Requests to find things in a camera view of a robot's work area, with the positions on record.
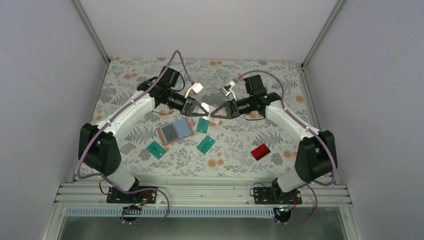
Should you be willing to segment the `pale pink card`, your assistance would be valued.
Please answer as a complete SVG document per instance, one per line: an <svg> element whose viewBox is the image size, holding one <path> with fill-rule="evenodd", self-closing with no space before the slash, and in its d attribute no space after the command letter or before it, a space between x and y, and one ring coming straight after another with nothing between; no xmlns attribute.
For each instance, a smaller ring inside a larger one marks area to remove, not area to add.
<svg viewBox="0 0 424 240"><path fill-rule="evenodd" d="M209 116L203 116L202 118L209 120L209 122L210 122L210 123L214 123L214 124L218 125L218 124L220 123L220 120L219 120L218 118L212 118L212 117L210 116L210 114L211 114L214 110L216 110L217 108L216 108L216 107L214 107L214 106L212 106L212 105L209 105L209 104L207 104L207 103L205 103L205 102L202 102L202 105L203 105L204 107L208 107L208 111L209 111Z"/></svg>

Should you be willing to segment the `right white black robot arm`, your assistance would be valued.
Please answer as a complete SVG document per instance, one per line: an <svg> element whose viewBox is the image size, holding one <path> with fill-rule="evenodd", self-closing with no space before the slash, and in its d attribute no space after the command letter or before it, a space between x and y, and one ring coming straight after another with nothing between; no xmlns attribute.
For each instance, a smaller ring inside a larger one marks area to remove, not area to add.
<svg viewBox="0 0 424 240"><path fill-rule="evenodd" d="M252 70L252 76L243 73L247 97L225 101L210 116L225 110L223 119L235 119L241 115L258 112L278 125L293 140L298 141L294 167L272 182L271 198L278 204L290 197L290 191L316 183L331 186L336 182L337 153L335 137L329 130L319 130L298 117L284 102L283 93L268 92L260 76L260 70Z"/></svg>

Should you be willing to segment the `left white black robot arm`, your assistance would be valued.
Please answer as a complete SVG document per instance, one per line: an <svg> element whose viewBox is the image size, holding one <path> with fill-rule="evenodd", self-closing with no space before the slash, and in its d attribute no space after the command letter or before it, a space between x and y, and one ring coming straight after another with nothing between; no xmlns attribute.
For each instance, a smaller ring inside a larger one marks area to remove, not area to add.
<svg viewBox="0 0 424 240"><path fill-rule="evenodd" d="M142 82L123 106L97 124L86 123L80 129L76 176L83 180L82 165L96 170L96 176L119 190L119 196L131 203L139 197L137 179L122 165L118 141L124 137L144 115L159 105L166 105L186 117L207 117L201 104L187 94L182 95L173 87L180 72L164 66L159 76Z"/></svg>

